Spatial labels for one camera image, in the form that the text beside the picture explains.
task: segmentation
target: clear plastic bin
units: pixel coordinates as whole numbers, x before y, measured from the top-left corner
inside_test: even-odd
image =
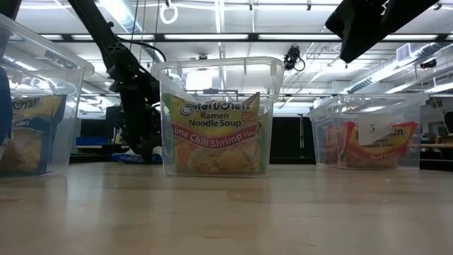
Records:
[[[0,178],[63,174],[87,61],[0,15]]]
[[[342,169],[419,169],[420,107],[428,99],[423,93],[330,98],[308,114],[317,164]]]
[[[156,64],[166,173],[266,175],[284,70],[270,57]]]

